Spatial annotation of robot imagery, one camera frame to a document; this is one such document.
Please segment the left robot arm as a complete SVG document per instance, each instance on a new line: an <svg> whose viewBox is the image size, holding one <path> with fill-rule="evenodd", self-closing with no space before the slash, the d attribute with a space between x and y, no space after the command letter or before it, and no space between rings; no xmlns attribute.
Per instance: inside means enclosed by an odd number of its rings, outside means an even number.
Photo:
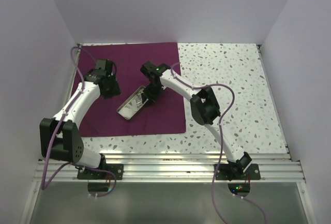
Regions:
<svg viewBox="0 0 331 224"><path fill-rule="evenodd" d="M106 176L108 167L101 162L102 155L84 147L79 127L92 104L100 97L110 99L121 91L116 79L117 66L113 61L99 59L95 68L85 75L65 106L52 118L39 124L41 153L49 159L89 167L93 177Z"/></svg>

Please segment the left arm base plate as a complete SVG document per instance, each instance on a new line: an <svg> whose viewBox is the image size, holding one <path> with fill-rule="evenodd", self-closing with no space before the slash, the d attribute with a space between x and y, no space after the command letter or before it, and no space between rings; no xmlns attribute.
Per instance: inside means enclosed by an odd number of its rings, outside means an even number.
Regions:
<svg viewBox="0 0 331 224"><path fill-rule="evenodd" d="M124 165L120 163L106 164L103 169L80 169L77 179L79 180L122 180Z"/></svg>

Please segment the purple cloth mat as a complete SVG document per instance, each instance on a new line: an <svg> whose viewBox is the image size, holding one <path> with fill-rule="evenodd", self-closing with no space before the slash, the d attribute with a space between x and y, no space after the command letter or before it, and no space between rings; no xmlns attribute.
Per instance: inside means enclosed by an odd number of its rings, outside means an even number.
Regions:
<svg viewBox="0 0 331 224"><path fill-rule="evenodd" d="M95 67L94 60L109 59L117 65L116 78L121 94L111 99L98 98L81 121L83 137L115 137L184 133L186 119L184 99L166 88L156 102L145 105L130 120L117 113L117 108L140 86L149 84L140 71L148 61L156 66L171 66L179 61L177 43L120 44L83 46L79 69L83 74Z"/></svg>

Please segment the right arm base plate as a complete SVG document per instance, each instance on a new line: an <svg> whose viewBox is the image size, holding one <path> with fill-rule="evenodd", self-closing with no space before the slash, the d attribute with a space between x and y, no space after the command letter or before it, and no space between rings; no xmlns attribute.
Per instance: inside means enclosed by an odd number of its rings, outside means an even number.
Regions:
<svg viewBox="0 0 331 224"><path fill-rule="evenodd" d="M221 163L216 169L217 165L214 164L214 170L216 171L216 180L260 180L260 169L258 164L252 163L245 172L232 171L229 164Z"/></svg>

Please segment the white gauze pad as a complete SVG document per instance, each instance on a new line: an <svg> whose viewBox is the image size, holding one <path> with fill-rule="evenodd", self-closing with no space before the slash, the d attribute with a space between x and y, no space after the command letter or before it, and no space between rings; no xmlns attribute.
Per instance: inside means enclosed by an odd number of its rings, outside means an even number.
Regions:
<svg viewBox="0 0 331 224"><path fill-rule="evenodd" d="M121 114L127 118L129 118L130 116L132 116L132 114L134 113L133 109L131 106L124 106L121 109Z"/></svg>

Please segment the metal tray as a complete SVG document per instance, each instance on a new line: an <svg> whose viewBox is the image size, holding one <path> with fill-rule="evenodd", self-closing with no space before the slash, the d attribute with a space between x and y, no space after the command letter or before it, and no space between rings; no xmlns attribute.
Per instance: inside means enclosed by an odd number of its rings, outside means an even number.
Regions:
<svg viewBox="0 0 331 224"><path fill-rule="evenodd" d="M145 86L135 90L116 110L125 120L131 120L148 102L144 94Z"/></svg>

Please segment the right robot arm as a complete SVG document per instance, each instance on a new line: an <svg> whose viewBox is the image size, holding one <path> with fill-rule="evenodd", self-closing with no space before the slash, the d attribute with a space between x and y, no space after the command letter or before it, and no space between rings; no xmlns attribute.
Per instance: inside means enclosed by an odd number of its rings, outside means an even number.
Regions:
<svg viewBox="0 0 331 224"><path fill-rule="evenodd" d="M176 65L178 63L172 66L166 64L155 66L151 62L142 65L140 71L149 80L149 85L142 93L143 103L155 102L165 88L169 88L183 96L190 103L191 115L194 121L206 127L220 142L221 151L225 152L228 160L227 170L231 172L233 177L243 178L249 172L252 159L243 148L235 143L230 143L228 138L224 138L221 120L229 111L229 108L224 112L220 111L220 105L212 87L218 86L229 89L232 94L229 107L234 104L235 95L233 90L224 84L195 86L174 71Z"/></svg>

